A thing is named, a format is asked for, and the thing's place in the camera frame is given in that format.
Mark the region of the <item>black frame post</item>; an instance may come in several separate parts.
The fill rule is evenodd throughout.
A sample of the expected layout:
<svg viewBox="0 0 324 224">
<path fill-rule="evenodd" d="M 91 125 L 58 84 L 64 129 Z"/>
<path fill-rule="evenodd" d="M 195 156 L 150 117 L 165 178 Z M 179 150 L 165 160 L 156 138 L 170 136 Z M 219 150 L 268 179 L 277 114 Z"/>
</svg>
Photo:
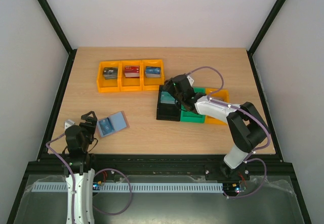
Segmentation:
<svg viewBox="0 0 324 224">
<path fill-rule="evenodd" d="M 74 49 L 70 45 L 62 27 L 60 26 L 53 10 L 51 9 L 50 4 L 47 0 L 37 0 L 40 7 L 42 8 L 44 14 L 46 15 L 49 23 L 51 24 L 52 28 L 54 29 L 55 33 L 57 34 L 60 42 L 62 43 L 63 47 L 65 48 L 66 52 L 71 55 L 74 53 Z"/>
<path fill-rule="evenodd" d="M 268 16 L 266 17 L 263 25 L 261 26 L 257 36 L 255 37 L 251 47 L 247 51 L 248 57 L 252 57 L 256 52 L 257 48 L 259 47 L 260 43 L 262 42 L 264 36 L 266 35 L 267 31 L 271 27 L 273 21 L 277 17 L 278 13 L 280 12 L 281 8 L 285 4 L 286 0 L 276 0 L 274 5 L 272 6 Z"/>
</svg>

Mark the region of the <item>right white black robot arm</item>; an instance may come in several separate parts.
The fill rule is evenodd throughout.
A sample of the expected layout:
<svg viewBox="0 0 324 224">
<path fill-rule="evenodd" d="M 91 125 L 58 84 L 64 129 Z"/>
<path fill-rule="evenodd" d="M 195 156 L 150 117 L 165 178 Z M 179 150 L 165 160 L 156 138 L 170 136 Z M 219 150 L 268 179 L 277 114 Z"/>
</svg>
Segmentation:
<svg viewBox="0 0 324 224">
<path fill-rule="evenodd" d="M 166 80 L 163 90 L 186 111 L 213 117 L 228 125 L 234 146 L 220 165 L 224 178 L 234 178 L 238 174 L 238 167 L 247 163 L 255 151 L 269 146 L 271 136 L 268 126 L 252 103 L 231 104 L 217 100 L 211 95 L 196 93 L 186 74 Z"/>
</svg>

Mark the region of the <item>yellow bin middle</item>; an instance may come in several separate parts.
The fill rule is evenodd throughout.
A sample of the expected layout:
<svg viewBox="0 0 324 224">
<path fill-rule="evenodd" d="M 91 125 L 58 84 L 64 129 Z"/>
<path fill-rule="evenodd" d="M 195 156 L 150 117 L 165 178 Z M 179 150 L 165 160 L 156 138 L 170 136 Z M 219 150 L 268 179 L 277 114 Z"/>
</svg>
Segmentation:
<svg viewBox="0 0 324 224">
<path fill-rule="evenodd" d="M 142 90 L 142 61 L 121 61 L 120 90 L 122 92 L 135 92 Z"/>
</svg>

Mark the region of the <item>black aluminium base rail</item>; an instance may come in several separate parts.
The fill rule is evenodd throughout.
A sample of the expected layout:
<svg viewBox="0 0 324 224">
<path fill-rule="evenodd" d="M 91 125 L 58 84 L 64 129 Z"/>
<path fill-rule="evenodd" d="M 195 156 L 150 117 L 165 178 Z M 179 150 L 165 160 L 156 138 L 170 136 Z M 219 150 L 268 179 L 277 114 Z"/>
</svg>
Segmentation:
<svg viewBox="0 0 324 224">
<path fill-rule="evenodd" d="M 95 154 L 94 167 L 96 171 L 104 168 L 114 168 L 125 175 L 205 175 L 208 170 L 214 178 L 221 174 L 220 165 L 225 155 L 116 155 Z M 252 156 L 262 159 L 267 167 L 268 176 L 289 176 L 297 179 L 293 165 L 284 162 L 277 154 L 259 154 Z M 244 170 L 250 175 L 263 175 L 264 167 L 259 161 L 243 164 Z M 37 161 L 28 163 L 23 178 L 30 175 L 62 175 L 61 161 L 52 154 L 43 154 Z"/>
</svg>

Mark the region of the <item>black bin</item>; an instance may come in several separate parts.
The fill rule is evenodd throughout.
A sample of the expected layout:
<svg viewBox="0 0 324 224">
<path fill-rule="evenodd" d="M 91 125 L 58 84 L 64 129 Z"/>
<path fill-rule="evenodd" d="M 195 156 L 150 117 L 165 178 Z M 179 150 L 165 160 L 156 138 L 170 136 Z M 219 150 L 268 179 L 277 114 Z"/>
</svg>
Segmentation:
<svg viewBox="0 0 324 224">
<path fill-rule="evenodd" d="M 181 110 L 176 106 L 171 104 L 160 103 L 160 94 L 163 90 L 163 86 L 159 86 L 157 107 L 156 107 L 156 119 L 165 121 L 180 121 Z"/>
</svg>

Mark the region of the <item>teal card stack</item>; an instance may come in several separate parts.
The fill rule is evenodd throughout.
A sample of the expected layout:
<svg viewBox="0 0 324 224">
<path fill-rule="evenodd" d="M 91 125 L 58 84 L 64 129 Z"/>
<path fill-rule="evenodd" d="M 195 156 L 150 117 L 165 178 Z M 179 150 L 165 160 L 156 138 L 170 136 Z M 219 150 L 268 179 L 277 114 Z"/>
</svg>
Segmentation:
<svg viewBox="0 0 324 224">
<path fill-rule="evenodd" d="M 168 92 L 162 91 L 160 94 L 160 103 L 174 105 L 175 99 Z"/>
</svg>

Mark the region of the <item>yellow bin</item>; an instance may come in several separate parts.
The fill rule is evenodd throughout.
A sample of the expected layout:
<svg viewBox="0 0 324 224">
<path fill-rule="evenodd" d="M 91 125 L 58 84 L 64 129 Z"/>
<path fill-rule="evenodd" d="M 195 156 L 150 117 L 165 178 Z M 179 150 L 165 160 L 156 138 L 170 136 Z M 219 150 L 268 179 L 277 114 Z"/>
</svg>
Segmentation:
<svg viewBox="0 0 324 224">
<path fill-rule="evenodd" d="M 205 88 L 205 92 L 208 95 L 211 92 L 216 91 L 215 88 Z M 227 103 L 229 103 L 229 92 L 226 89 L 222 89 L 216 93 L 213 93 L 211 95 L 211 97 L 215 98 L 215 97 L 221 97 L 224 98 L 226 100 Z M 222 122 L 219 119 L 213 118 L 211 116 L 206 116 L 205 117 L 205 124 L 218 124 L 218 125 L 226 125 L 226 123 Z"/>
<path fill-rule="evenodd" d="M 102 61 L 99 64 L 97 88 L 100 93 L 120 91 L 121 65 L 120 61 Z"/>
<path fill-rule="evenodd" d="M 142 90 L 142 61 L 121 61 L 120 90 L 122 92 L 135 92 Z"/>
<path fill-rule="evenodd" d="M 165 81 L 164 63 L 162 59 L 142 60 L 143 90 L 159 90 Z"/>
</svg>

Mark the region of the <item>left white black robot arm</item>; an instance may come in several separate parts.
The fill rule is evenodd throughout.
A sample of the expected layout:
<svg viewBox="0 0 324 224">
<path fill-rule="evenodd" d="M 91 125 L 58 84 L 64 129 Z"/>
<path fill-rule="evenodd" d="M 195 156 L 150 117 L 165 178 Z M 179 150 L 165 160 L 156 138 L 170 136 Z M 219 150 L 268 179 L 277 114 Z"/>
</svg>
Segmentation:
<svg viewBox="0 0 324 224">
<path fill-rule="evenodd" d="M 68 155 L 64 168 L 67 186 L 67 223 L 94 223 L 93 154 L 88 148 L 94 141 L 97 117 L 94 111 L 81 116 L 81 122 L 65 129 Z"/>
</svg>

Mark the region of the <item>red card stack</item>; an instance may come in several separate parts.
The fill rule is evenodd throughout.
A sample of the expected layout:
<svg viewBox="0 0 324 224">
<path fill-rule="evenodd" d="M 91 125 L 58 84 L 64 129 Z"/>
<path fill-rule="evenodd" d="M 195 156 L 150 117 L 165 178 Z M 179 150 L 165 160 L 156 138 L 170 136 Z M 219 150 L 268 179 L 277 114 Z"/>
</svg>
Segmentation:
<svg viewBox="0 0 324 224">
<path fill-rule="evenodd" d="M 140 66 L 125 66 L 124 75 L 126 78 L 139 78 Z"/>
</svg>

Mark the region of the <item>black card stack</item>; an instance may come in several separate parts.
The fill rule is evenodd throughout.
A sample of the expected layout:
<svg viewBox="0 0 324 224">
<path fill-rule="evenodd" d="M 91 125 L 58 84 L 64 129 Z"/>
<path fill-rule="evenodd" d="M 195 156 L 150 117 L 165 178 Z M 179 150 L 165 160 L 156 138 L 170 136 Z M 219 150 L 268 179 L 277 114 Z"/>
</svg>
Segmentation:
<svg viewBox="0 0 324 224">
<path fill-rule="evenodd" d="M 102 75 L 106 80 L 117 79 L 118 78 L 118 68 L 117 67 L 104 67 Z"/>
</svg>

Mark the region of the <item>yellow bin left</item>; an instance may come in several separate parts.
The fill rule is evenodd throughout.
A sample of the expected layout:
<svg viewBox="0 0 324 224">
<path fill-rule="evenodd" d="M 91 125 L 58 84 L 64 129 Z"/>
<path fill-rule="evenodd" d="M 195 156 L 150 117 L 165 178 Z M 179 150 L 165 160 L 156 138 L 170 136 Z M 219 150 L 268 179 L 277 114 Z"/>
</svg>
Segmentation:
<svg viewBox="0 0 324 224">
<path fill-rule="evenodd" d="M 121 65 L 120 61 L 102 61 L 99 64 L 97 88 L 100 93 L 120 91 Z"/>
</svg>

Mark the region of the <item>green bin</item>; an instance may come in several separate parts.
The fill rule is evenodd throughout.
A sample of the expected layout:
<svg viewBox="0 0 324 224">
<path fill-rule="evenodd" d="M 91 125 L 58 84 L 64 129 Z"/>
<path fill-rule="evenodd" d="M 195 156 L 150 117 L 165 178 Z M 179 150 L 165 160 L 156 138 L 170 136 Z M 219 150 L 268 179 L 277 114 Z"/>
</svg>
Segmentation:
<svg viewBox="0 0 324 224">
<path fill-rule="evenodd" d="M 204 123 L 205 115 L 195 114 L 190 111 L 187 111 L 184 106 L 181 106 L 181 122 L 192 122 L 192 123 Z"/>
</svg>

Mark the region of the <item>blue VIP card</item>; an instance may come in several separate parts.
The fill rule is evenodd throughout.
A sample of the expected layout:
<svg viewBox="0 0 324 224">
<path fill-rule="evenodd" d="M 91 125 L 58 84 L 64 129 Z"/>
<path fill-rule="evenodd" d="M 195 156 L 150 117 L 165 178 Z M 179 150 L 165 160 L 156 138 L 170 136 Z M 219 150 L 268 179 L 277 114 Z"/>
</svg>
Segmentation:
<svg viewBox="0 0 324 224">
<path fill-rule="evenodd" d="M 99 134 L 101 137 L 106 137 L 115 132 L 112 122 L 109 118 L 101 119 L 97 122 Z"/>
</svg>

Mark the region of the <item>yellow bin far right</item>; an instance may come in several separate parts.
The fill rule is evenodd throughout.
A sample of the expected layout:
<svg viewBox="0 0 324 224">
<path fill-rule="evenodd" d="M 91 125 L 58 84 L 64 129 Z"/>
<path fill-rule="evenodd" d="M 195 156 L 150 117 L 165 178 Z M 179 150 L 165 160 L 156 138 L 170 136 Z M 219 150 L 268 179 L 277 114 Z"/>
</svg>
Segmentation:
<svg viewBox="0 0 324 224">
<path fill-rule="evenodd" d="M 211 92 L 216 91 L 215 88 L 205 88 L 205 92 L 208 95 Z M 215 98 L 215 97 L 221 97 L 224 98 L 226 100 L 227 103 L 229 103 L 229 92 L 226 89 L 222 89 L 216 93 L 213 93 L 211 95 L 211 97 Z M 213 118 L 211 116 L 206 116 L 205 117 L 205 124 L 218 124 L 218 125 L 226 125 L 226 123 L 222 122 L 219 119 Z"/>
</svg>

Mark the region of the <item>pink card holder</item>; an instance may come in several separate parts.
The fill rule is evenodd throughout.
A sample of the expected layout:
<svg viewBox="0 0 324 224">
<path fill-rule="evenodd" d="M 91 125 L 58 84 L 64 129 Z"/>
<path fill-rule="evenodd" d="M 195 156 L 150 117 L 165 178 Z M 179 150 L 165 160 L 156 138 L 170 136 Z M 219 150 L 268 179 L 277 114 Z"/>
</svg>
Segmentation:
<svg viewBox="0 0 324 224">
<path fill-rule="evenodd" d="M 124 111 L 119 111 L 97 121 L 99 138 L 105 138 L 129 128 Z"/>
</svg>

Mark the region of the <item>left black frame post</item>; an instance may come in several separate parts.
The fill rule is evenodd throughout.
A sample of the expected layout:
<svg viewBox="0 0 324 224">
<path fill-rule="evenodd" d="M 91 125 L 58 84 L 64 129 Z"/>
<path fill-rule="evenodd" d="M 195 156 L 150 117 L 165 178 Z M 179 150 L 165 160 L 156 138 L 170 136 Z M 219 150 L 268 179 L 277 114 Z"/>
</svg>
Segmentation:
<svg viewBox="0 0 324 224">
<path fill-rule="evenodd" d="M 53 10 L 51 9 L 50 4 L 47 0 L 37 0 L 40 7 L 42 8 L 44 14 L 46 15 L 49 23 L 51 24 L 52 28 L 54 29 L 55 33 L 57 34 L 60 42 L 62 43 L 63 47 L 65 48 L 66 52 L 71 55 L 74 53 L 74 49 L 70 45 L 62 27 L 60 26 Z"/>
</svg>

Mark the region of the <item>right black frame post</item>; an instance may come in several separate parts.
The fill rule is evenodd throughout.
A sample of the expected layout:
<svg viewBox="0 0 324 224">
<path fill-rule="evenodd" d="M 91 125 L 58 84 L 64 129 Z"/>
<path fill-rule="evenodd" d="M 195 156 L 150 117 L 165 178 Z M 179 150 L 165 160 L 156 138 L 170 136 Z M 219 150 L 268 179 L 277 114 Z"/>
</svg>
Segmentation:
<svg viewBox="0 0 324 224">
<path fill-rule="evenodd" d="M 278 13 L 280 12 L 281 8 L 285 4 L 286 0 L 276 0 L 274 5 L 272 6 L 268 16 L 266 17 L 263 25 L 261 26 L 257 36 L 255 37 L 251 47 L 247 51 L 248 57 L 252 57 L 256 52 L 257 48 L 259 47 L 260 43 L 262 42 L 264 36 L 266 35 L 267 31 L 271 27 L 273 21 L 277 17 Z"/>
</svg>

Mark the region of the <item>blue card stack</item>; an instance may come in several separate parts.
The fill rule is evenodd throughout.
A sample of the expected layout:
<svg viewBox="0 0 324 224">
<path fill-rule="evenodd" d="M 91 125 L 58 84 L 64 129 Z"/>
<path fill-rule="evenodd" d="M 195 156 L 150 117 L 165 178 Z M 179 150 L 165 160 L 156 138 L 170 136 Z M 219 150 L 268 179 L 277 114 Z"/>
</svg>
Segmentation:
<svg viewBox="0 0 324 224">
<path fill-rule="evenodd" d="M 146 66 L 144 72 L 145 72 L 145 76 L 148 78 L 160 78 L 161 77 L 161 68 L 160 67 Z"/>
</svg>

